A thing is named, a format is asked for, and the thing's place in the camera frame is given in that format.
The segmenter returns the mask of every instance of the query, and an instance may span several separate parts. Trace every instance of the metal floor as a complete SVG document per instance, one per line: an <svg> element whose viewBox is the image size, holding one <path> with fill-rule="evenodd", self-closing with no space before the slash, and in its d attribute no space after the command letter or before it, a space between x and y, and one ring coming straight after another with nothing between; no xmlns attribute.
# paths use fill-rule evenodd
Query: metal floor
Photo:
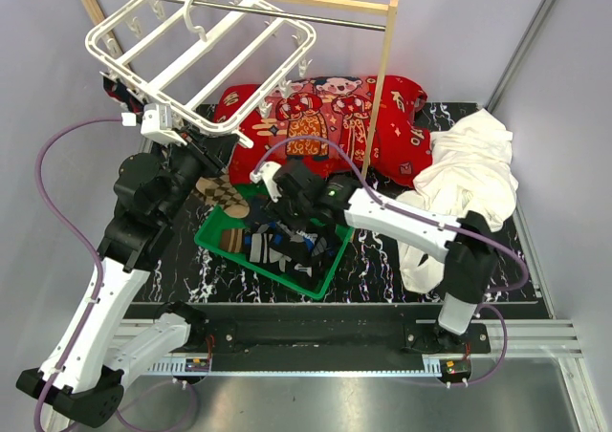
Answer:
<svg viewBox="0 0 612 432"><path fill-rule="evenodd" d="M492 362L475 360L476 375ZM433 380L414 379L433 383ZM141 377L123 404L160 378ZM491 381L465 390L421 387L396 378L208 378L197 384L200 409L185 431L393 432L578 431L557 363L510 359ZM164 430L188 394L167 385L125 412L139 428ZM112 419L101 432L124 431Z"/></svg>

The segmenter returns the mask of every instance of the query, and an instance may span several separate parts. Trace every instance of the metal rod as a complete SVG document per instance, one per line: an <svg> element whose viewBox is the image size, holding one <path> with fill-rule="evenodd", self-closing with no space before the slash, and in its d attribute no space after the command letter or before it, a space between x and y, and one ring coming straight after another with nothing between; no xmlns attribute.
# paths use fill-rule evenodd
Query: metal rod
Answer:
<svg viewBox="0 0 612 432"><path fill-rule="evenodd" d="M172 2L175 4L183 4L185 2L185 0L161 0L161 1ZM219 10L231 10L231 11L241 11L243 13L262 14L264 16L274 16L277 18L298 19L300 21L309 21L311 23L319 23L319 24L331 24L334 26L343 26L345 28L366 29L368 31L384 32L384 29L385 29L385 26L380 25L380 24L360 23L357 21L346 21L343 19L324 18L321 16L311 16L308 14L287 13L285 11L261 10L261 9L254 9L251 7L239 7L236 5L215 4L212 2L203 2L201 0L194 0L193 5L211 7L213 9L219 9Z"/></svg>
<svg viewBox="0 0 612 432"><path fill-rule="evenodd" d="M516 49L514 50L514 53L510 58L504 73L502 74L501 78L499 78L497 86L495 86L489 102L487 102L486 108L489 112L493 113L499 105L501 98L504 96L507 88L513 81L514 76L518 72L518 69L525 58L525 55L532 47L532 44L539 35L539 32L542 30L542 26L548 19L548 16L550 15L550 12L556 2L557 0L542 0L540 2L537 10L535 11L534 17L529 23L529 26L527 26L527 30L521 37L520 42L518 42L518 45L516 46Z"/></svg>

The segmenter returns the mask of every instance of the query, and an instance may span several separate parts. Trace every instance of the wooden frame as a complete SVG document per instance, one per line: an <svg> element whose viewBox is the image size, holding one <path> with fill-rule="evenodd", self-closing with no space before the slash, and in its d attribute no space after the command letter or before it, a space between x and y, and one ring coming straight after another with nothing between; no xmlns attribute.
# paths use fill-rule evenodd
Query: wooden frame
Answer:
<svg viewBox="0 0 612 432"><path fill-rule="evenodd" d="M376 14L386 17L384 39L382 43L381 62L379 64L378 79L376 89L374 91L374 102L372 105L372 115L370 118L370 127L367 132L367 140L365 147L365 156L363 158L363 168L361 174L365 176L370 163L370 155L372 153L372 143L374 141L374 132L376 131L376 123L379 117L381 108L381 97L383 96L384 76L386 74L386 66L391 52L391 40L395 28L395 20L397 17L399 0L391 0L389 4L378 4L373 2L362 2L357 0L275 0L284 3L294 3L300 5L308 5L312 7L323 7L328 9L358 11L367 14ZM104 19L104 14L99 6L98 0L81 0L83 6L87 10L90 18L95 25L99 24Z"/></svg>

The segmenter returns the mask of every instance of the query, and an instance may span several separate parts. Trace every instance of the red fabric with cartoon print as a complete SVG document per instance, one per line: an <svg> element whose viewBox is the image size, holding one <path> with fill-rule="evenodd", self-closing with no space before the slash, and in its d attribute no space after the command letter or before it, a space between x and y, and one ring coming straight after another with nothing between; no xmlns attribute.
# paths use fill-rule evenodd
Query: red fabric with cartoon print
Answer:
<svg viewBox="0 0 612 432"><path fill-rule="evenodd" d="M291 86L293 93L286 99L278 90L266 97L272 104L266 119L255 110L240 125L254 147L236 147L229 165L233 184L248 184L251 171L266 150L288 137L313 135L332 140L361 168L376 78L322 76ZM228 88L213 120L229 118L257 87ZM418 84L401 76L385 77L371 165L401 185L412 186L414 177L431 165L429 132L412 125L414 113L423 108L425 101L426 93ZM303 160L322 177L350 169L336 150L315 140L289 142L273 154L273 159L280 163L287 159Z"/></svg>

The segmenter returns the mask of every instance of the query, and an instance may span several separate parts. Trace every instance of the white plastic hanger rack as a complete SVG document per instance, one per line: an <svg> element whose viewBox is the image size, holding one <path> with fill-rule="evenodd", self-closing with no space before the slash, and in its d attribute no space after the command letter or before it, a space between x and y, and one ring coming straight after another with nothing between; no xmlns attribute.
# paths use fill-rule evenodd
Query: white plastic hanger rack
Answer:
<svg viewBox="0 0 612 432"><path fill-rule="evenodd" d="M220 136L226 134L237 134L243 146L251 147L252 141L242 134L238 127L240 123L256 108L262 116L270 113L271 105L266 102L268 96L278 87L283 97L291 94L291 88L287 75L295 67L299 70L300 77L306 76L306 70L310 63L306 54L313 48L317 40L315 29L304 21L287 18L270 18L269 25L259 34L240 54L235 57L219 74L217 74L205 87L203 87L189 102L182 104L170 97L164 89L187 71L196 61L207 54L223 36L234 28L246 16L241 11L229 12L212 29L206 31L201 26L194 26L190 12L196 6L195 0L185 0L180 10L165 16L161 4L152 0L130 0L121 9L104 19L95 26L86 38L86 47L102 64L108 67L111 77L120 79L135 93L137 97L148 97L150 102L156 101L168 104L175 114L174 122L180 123L186 120L197 126L208 136ZM149 3L156 16L162 23L150 33L143 33L142 27L135 12L138 8ZM274 5L263 0L238 0L236 5L268 11L282 11ZM121 54L117 42L109 35L118 25L126 23L129 29L139 38L139 41L125 53ZM151 80L145 80L130 68L129 64L144 50L151 47L172 26L186 26L188 30L197 34L198 40L191 45L183 54L174 60L165 69ZM222 123L213 123L196 113L196 108L202 104L217 88L220 88L228 77L233 74L244 62L269 38L273 37L282 26L295 28L295 51L276 69L272 75L249 97L249 99Z"/></svg>

